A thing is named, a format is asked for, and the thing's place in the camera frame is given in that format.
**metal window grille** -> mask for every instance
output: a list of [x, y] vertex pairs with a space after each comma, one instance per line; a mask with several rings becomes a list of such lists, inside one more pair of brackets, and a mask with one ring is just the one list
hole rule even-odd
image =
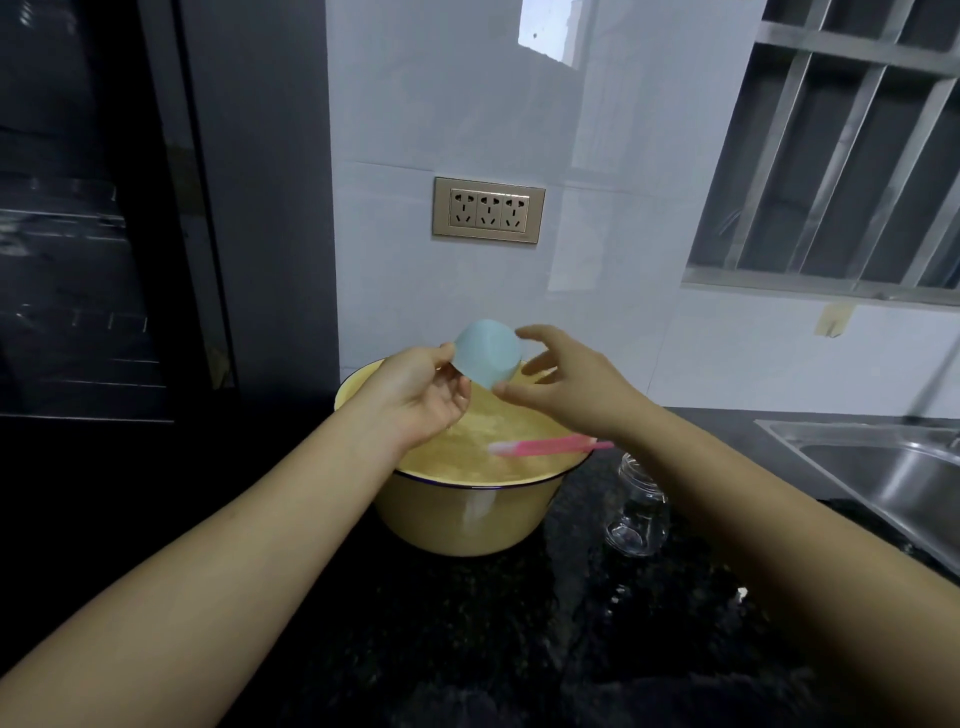
[[956, 0], [770, 0], [684, 281], [960, 305], [958, 77]]

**left hand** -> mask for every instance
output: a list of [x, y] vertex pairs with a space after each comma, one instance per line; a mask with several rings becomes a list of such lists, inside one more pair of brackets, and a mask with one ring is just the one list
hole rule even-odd
[[401, 452], [455, 425], [467, 412], [470, 382], [450, 361], [455, 348], [414, 347], [384, 360], [350, 400], [365, 406]]

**stainless steel sink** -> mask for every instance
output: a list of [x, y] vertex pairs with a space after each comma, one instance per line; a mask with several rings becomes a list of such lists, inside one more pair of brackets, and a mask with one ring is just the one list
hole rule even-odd
[[960, 574], [960, 452], [940, 427], [756, 423]]

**window bars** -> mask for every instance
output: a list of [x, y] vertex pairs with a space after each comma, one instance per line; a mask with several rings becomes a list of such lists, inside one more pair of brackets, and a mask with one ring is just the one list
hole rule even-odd
[[[808, 293], [840, 294], [882, 300], [960, 305], [956, 276], [950, 276], [947, 287], [924, 286], [924, 277], [933, 261], [943, 260], [960, 230], [960, 173], [940, 203], [939, 209], [923, 234], [922, 242], [905, 266], [899, 282], [878, 282], [864, 279], [868, 263], [877, 243], [894, 214], [904, 188], [917, 167], [924, 147], [950, 94], [960, 77], [960, 30], [948, 51], [900, 45], [900, 35], [914, 8], [914, 0], [893, 0], [878, 38], [850, 36], [825, 30], [832, 0], [812, 0], [803, 25], [787, 25], [764, 20], [760, 23], [756, 42], [795, 52], [780, 90], [766, 136], [760, 147], [756, 168], [750, 177], [742, 207], [728, 215], [719, 232], [732, 227], [732, 237], [722, 262], [698, 265], [691, 256], [684, 281], [715, 285], [734, 285]], [[744, 252], [751, 245], [761, 203], [775, 173], [778, 157], [790, 132], [804, 94], [808, 71], [815, 56], [827, 56], [866, 63], [867, 69], [853, 96], [847, 118], [820, 179], [812, 204], [805, 211], [805, 220], [786, 257], [785, 268], [778, 272], [750, 270], [742, 266]], [[842, 277], [827, 278], [804, 274], [804, 265], [837, 190], [857, 138], [868, 119], [877, 91], [888, 69], [897, 68], [932, 77], [933, 83], [906, 139], [900, 157], [879, 197], [862, 237], [853, 249]]]

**yellow batter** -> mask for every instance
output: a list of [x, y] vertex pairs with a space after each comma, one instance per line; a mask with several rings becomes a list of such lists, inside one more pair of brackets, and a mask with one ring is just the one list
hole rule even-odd
[[[337, 396], [337, 406], [348, 400], [380, 362], [351, 376]], [[532, 381], [517, 374], [514, 381]], [[457, 485], [520, 484], [552, 477], [569, 470], [586, 457], [582, 452], [537, 457], [500, 457], [487, 453], [487, 445], [501, 440], [541, 440], [564, 437], [570, 431], [539, 412], [515, 407], [476, 384], [464, 418], [425, 445], [414, 448], [400, 461], [399, 469], [416, 477]]]

